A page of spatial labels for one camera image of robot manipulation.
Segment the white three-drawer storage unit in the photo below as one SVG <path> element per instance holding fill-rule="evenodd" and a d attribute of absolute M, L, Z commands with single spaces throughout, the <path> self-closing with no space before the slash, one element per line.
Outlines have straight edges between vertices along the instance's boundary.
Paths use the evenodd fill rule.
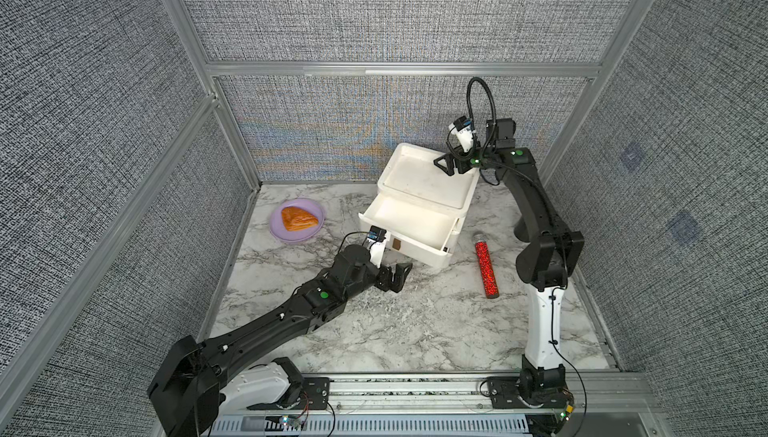
<path fill-rule="evenodd" d="M 377 196 L 436 210 L 450 216 L 467 215 L 479 173 L 446 175 L 433 165 L 442 153 L 416 145 L 399 144 L 377 182 Z"/>

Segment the red glitter microphone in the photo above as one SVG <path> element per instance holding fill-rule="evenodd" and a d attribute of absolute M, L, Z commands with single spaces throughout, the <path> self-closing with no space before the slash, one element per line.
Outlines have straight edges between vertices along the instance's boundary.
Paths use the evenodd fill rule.
<path fill-rule="evenodd" d="M 500 292 L 493 269 L 487 238 L 482 232 L 475 232 L 473 234 L 473 241 L 485 296 L 488 299 L 496 299 L 500 296 Z"/>

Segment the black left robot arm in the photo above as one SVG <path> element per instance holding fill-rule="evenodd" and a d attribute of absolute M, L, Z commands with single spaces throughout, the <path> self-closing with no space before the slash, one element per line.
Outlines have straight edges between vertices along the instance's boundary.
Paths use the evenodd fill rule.
<path fill-rule="evenodd" d="M 371 287 L 402 290 L 410 263 L 378 267 L 362 245 L 338 253 L 329 268 L 298 286 L 277 308 L 219 337 L 175 342 L 155 373 L 147 396 L 168 436 L 198 436 L 212 427 L 224 389 L 249 365 L 281 345 L 341 315 L 349 300 Z"/>

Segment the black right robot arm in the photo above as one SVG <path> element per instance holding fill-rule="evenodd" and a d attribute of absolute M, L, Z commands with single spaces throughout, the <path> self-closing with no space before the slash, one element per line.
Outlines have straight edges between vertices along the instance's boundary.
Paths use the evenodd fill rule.
<path fill-rule="evenodd" d="M 584 247 L 583 235 L 558 215 L 544 190 L 531 151 L 515 144 L 511 119 L 486 123 L 481 141 L 468 117 L 448 127 L 458 141 L 433 164 L 448 176 L 471 170 L 492 170 L 497 182 L 513 196 L 521 217 L 515 237 L 525 244 L 516 257 L 516 272 L 529 286 L 528 340 L 517 379 L 517 398 L 530 408 L 566 402 L 567 362 L 560 350 L 561 310 L 569 278 Z"/>

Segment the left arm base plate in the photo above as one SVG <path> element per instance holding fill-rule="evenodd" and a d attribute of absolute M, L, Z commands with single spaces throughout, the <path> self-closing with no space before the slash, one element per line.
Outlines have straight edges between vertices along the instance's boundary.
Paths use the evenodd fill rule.
<path fill-rule="evenodd" d="M 301 384 L 291 384 L 286 393 L 274 403 L 252 404 L 248 410 L 325 410 L 330 395 L 331 380 L 326 377 L 305 378 Z"/>

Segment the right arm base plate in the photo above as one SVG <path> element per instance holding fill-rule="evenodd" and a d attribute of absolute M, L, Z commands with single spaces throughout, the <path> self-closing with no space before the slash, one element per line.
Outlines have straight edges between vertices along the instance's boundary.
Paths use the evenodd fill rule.
<path fill-rule="evenodd" d="M 494 377 L 485 382 L 494 409 L 561 409 L 573 405 L 568 390 L 555 387 L 536 388 L 521 384 L 519 377 Z"/>

